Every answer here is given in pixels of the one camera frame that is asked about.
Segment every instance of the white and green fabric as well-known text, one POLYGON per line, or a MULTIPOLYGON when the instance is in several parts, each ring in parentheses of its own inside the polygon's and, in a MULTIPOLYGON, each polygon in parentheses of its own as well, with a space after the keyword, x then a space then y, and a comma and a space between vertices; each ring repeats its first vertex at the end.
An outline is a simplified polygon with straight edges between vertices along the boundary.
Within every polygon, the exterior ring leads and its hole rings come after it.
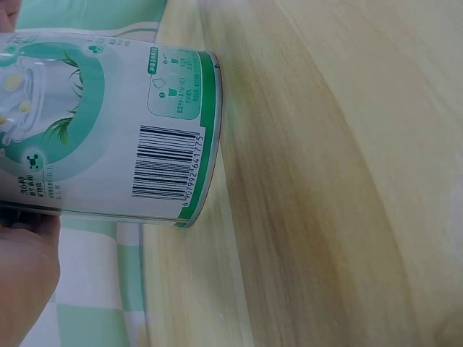
MULTIPOLYGON (((167 0, 23 0, 18 31, 154 41, 167 0)), ((64 217, 61 279, 21 347, 133 347, 145 329, 140 227, 64 217)))
POLYGON ((23 0, 18 30, 153 41, 167 0, 23 0))
POLYGON ((61 279, 21 347, 132 347, 145 329, 140 227, 63 218, 61 279))

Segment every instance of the can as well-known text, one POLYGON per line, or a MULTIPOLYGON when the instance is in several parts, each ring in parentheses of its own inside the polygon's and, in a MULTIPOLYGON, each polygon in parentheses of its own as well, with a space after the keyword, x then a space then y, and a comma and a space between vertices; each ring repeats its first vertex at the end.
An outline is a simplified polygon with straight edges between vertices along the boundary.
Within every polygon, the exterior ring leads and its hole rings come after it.
POLYGON ((0 35, 0 206, 188 226, 211 183, 221 73, 206 51, 0 35))

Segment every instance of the wood grain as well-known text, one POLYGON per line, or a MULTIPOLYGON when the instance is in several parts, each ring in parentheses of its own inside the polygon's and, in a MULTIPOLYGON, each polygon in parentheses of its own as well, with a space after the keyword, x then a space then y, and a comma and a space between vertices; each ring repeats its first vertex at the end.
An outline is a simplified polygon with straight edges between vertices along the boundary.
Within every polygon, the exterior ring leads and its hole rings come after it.
POLYGON ((216 179, 232 219, 216 186, 196 229, 146 231, 162 244, 148 262, 163 268, 148 293, 179 281, 239 291, 242 274, 245 300, 224 291, 189 306, 164 291, 157 302, 177 300, 164 316, 182 324, 164 322, 184 340, 154 346, 249 346, 236 339, 247 329, 265 347, 463 346, 462 4, 197 0, 170 11, 165 42, 203 44, 221 62, 216 179), (228 244, 201 241, 227 230, 228 244), (183 232, 191 243, 178 249, 169 239, 183 232), (241 271, 226 265, 235 238, 241 271), (193 275, 199 254, 226 270, 193 275), (234 314, 231 333, 215 334, 213 302, 247 307, 250 326, 234 314))

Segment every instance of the barcode number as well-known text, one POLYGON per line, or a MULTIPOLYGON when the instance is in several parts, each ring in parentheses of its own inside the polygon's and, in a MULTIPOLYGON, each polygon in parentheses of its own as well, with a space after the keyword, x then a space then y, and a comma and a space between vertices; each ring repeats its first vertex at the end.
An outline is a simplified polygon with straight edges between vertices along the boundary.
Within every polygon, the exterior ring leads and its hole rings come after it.
POLYGON ((140 127, 132 196, 190 200, 197 181, 204 137, 199 132, 140 127))

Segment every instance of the finger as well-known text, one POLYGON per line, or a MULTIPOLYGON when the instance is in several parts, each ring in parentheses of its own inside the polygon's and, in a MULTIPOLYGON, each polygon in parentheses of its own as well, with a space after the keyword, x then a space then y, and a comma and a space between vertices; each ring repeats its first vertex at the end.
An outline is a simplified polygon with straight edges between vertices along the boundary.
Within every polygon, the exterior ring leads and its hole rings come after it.
POLYGON ((25 229, 35 231, 41 220, 40 215, 31 212, 21 212, 16 223, 13 223, 11 229, 25 229))
POLYGON ((61 223, 57 215, 42 215, 35 232, 58 246, 61 223))
POLYGON ((9 208, 0 209, 0 227, 9 228, 16 223, 20 216, 20 212, 9 208))
POLYGON ((13 33, 14 25, 10 22, 8 14, 4 9, 0 9, 0 33, 13 33))

